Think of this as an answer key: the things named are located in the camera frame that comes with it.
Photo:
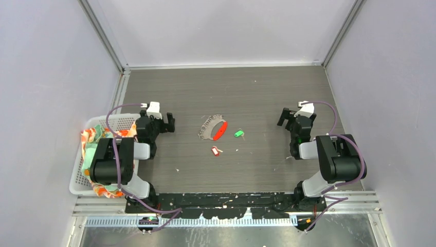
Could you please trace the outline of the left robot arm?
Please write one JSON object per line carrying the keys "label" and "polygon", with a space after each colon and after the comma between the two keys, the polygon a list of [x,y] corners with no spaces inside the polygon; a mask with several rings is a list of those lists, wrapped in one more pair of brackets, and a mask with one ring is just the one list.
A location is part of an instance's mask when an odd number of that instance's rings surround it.
{"label": "left robot arm", "polygon": [[142,110],[134,121],[132,137],[116,140],[106,137],[99,141],[88,169],[92,182],[114,185],[122,194],[138,199],[145,213],[152,213],[158,205],[154,186],[143,180],[134,170],[134,160],[152,160],[157,152],[156,140],[161,133],[175,131],[175,118],[167,113],[167,122],[158,114]]}

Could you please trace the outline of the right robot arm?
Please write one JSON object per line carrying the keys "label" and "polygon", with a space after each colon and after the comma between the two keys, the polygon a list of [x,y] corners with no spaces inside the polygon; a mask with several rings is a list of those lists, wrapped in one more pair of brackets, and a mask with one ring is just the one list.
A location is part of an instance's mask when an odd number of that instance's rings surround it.
{"label": "right robot arm", "polygon": [[319,170],[294,189],[292,207],[307,211],[335,186],[355,183],[367,175],[365,160],[351,134],[311,137],[313,110],[283,108],[278,126],[290,132],[289,151],[296,160],[317,160]]}

